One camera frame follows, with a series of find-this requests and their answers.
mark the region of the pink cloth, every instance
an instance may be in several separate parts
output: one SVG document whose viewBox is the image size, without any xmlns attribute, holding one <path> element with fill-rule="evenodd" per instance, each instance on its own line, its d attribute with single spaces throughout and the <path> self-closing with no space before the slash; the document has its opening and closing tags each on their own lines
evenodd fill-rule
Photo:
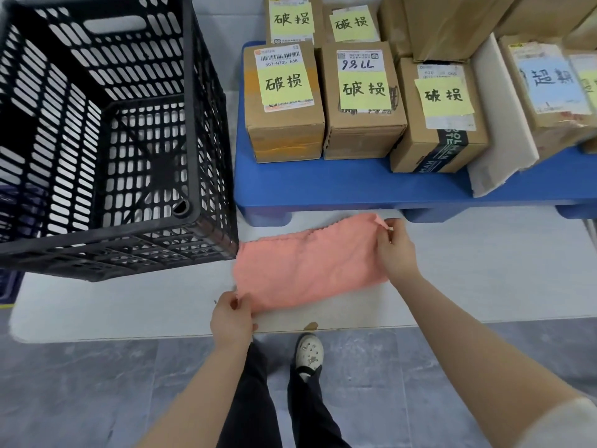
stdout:
<svg viewBox="0 0 597 448">
<path fill-rule="evenodd" d="M 320 301 L 387 281 L 377 259 L 376 214 L 360 214 L 323 229 L 265 237 L 240 245 L 233 275 L 254 312 Z"/>
</svg>

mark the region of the black pants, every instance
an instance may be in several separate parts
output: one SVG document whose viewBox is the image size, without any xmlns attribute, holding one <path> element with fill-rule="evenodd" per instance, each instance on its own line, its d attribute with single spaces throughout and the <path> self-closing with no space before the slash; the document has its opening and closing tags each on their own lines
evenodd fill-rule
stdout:
<svg viewBox="0 0 597 448">
<path fill-rule="evenodd" d="M 296 448 L 350 448 L 325 408 L 319 386 L 321 367 L 303 382 L 290 368 L 288 411 Z M 276 409 L 267 389 L 266 359 L 252 343 L 217 448 L 282 448 Z"/>
</svg>

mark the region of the sleeve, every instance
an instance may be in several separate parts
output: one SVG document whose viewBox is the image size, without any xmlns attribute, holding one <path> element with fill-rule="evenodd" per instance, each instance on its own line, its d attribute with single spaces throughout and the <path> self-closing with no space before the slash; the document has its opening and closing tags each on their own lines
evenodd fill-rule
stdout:
<svg viewBox="0 0 597 448">
<path fill-rule="evenodd" d="M 516 448 L 596 448 L 597 407 L 587 398 L 555 407 L 536 421 Z"/>
</svg>

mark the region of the forearm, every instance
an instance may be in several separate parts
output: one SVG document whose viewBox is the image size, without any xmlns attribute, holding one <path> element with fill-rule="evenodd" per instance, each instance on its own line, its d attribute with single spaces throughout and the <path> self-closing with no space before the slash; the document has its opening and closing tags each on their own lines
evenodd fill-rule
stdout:
<svg viewBox="0 0 597 448">
<path fill-rule="evenodd" d="M 138 448 L 215 448 L 246 357 L 243 345 L 216 348 Z"/>
<path fill-rule="evenodd" d="M 494 448 L 512 447 L 539 417 L 579 396 L 423 277 L 395 286 Z"/>
</svg>

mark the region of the crate handle hole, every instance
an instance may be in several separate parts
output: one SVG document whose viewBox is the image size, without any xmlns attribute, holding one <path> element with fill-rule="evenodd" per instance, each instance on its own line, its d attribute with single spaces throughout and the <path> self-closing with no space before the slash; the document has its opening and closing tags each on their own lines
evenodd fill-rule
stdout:
<svg viewBox="0 0 597 448">
<path fill-rule="evenodd" d="M 147 28 L 147 22 L 138 15 L 123 15 L 122 17 L 107 17 L 86 20 L 83 26 L 95 35 L 107 35 L 122 31 L 139 31 Z"/>
<path fill-rule="evenodd" d="M 186 217 L 187 215 L 189 215 L 190 211 L 191 211 L 191 205 L 185 199 L 183 201 L 175 204 L 175 206 L 172 208 L 172 213 L 174 214 L 175 217 L 178 217 L 178 218 Z"/>
</svg>

